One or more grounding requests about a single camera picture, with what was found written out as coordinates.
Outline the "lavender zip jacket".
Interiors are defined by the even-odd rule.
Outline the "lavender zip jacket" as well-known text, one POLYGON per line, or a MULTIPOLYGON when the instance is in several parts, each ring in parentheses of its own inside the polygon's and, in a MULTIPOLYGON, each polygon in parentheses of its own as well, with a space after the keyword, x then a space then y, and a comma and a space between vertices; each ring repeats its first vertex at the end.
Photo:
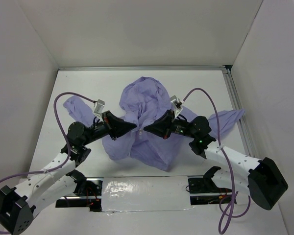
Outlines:
MULTIPOLYGON (((109 158, 117 161, 131 157, 159 170, 168 171, 184 144, 183 139, 187 138, 173 134, 168 140, 164 140, 143 130, 143 127, 160 118, 171 108, 166 88, 152 77, 140 77, 124 88, 119 105, 126 112, 121 119, 135 123, 137 128, 115 141, 109 136, 101 139, 109 158)), ((93 124, 94 119, 98 119, 78 96, 71 96, 63 106, 75 121, 87 127, 93 124)), ((244 113, 244 109, 218 112, 221 138, 225 138, 232 131, 244 113)))

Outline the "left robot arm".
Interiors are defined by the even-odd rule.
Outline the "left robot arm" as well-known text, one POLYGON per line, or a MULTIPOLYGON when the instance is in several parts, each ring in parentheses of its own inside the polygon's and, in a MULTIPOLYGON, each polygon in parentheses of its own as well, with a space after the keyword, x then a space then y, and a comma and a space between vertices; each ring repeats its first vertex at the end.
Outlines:
POLYGON ((25 182, 0 189, 3 234, 20 235, 44 208, 58 198, 69 193, 85 193, 87 180, 77 167, 91 152, 86 145, 105 136, 116 140, 136 127, 136 124, 124 121, 110 111, 103 112, 101 119, 94 121, 90 127, 73 122, 65 136, 66 145, 48 165, 32 173, 25 182))

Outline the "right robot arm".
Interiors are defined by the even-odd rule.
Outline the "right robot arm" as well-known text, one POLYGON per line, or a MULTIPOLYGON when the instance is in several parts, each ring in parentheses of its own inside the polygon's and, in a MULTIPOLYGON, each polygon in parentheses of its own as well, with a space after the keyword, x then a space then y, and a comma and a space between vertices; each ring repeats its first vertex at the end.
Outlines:
POLYGON ((271 210, 288 189, 288 184, 277 164, 270 158, 257 159, 217 143, 210 136, 211 128, 206 117, 198 116, 191 122, 176 119, 173 110, 145 131, 167 139, 172 133, 190 137, 191 150, 198 156, 216 163, 205 173, 204 186, 209 192, 218 188, 241 192, 261 208, 271 210))

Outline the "white taped front panel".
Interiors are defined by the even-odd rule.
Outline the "white taped front panel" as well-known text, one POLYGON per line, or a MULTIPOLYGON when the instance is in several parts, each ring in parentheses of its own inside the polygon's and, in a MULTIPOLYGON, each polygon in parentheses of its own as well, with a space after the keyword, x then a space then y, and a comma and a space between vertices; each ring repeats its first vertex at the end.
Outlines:
POLYGON ((104 212, 184 211, 192 208, 186 176, 107 177, 103 179, 104 212))

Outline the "aluminium frame rail back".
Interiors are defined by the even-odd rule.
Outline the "aluminium frame rail back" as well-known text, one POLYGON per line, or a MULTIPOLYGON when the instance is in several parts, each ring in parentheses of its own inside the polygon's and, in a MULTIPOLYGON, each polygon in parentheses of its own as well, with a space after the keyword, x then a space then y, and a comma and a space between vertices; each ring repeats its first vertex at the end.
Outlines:
POLYGON ((229 71, 231 66, 117 66, 63 67, 59 71, 229 71))

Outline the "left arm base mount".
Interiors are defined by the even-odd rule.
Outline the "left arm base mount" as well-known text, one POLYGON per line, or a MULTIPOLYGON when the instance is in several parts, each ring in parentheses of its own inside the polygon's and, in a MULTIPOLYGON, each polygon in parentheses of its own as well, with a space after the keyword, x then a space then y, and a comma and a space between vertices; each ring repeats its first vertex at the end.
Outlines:
POLYGON ((103 178, 88 178, 86 188, 80 194, 71 193, 58 199, 56 208, 87 208, 91 212, 101 212, 103 178))

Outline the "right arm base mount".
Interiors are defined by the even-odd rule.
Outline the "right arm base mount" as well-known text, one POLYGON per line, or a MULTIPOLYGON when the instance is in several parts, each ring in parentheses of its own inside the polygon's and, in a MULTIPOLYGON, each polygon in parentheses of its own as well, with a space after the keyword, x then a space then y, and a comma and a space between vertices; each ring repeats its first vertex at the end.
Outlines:
POLYGON ((227 204, 231 201, 231 190, 219 188, 212 181, 212 177, 220 169, 213 166, 203 176, 188 178, 185 190, 190 194, 191 205, 227 204))

